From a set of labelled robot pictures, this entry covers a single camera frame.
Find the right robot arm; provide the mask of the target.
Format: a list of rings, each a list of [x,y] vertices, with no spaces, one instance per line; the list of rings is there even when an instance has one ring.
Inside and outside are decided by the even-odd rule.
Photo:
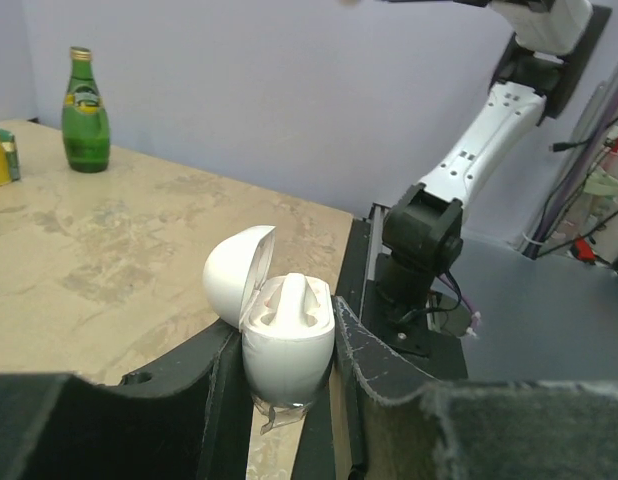
[[[403,326],[440,307],[427,303],[433,281],[459,257],[461,228],[487,180],[515,144],[572,97],[612,10],[589,1],[478,1],[512,27],[487,99],[464,134],[385,216],[390,250],[376,283],[385,321]]]

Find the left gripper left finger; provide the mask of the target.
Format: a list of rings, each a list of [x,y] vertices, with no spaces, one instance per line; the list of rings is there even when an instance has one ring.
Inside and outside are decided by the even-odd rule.
[[[221,320],[116,386],[0,374],[0,479],[242,479],[252,409]]]

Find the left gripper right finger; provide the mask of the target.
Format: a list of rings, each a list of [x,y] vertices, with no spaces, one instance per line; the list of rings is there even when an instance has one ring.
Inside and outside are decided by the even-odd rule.
[[[333,300],[330,437],[297,479],[618,479],[617,381],[439,380]]]

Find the white hook earbud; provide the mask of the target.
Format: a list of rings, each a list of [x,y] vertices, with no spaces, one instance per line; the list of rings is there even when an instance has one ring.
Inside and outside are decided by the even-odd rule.
[[[316,323],[315,309],[319,306],[308,278],[289,273],[272,295],[269,307],[274,310],[270,322],[276,328],[310,328]]]

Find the white oval charging case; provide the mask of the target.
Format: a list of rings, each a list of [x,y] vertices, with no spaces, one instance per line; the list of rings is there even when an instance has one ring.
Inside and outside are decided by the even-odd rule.
[[[212,310],[241,336],[250,393],[266,420],[262,434],[304,419],[327,384],[335,346],[332,295],[320,278],[300,273],[319,303],[313,327],[270,325],[270,299],[289,274],[270,276],[274,248],[274,227],[252,226],[220,242],[202,275]]]

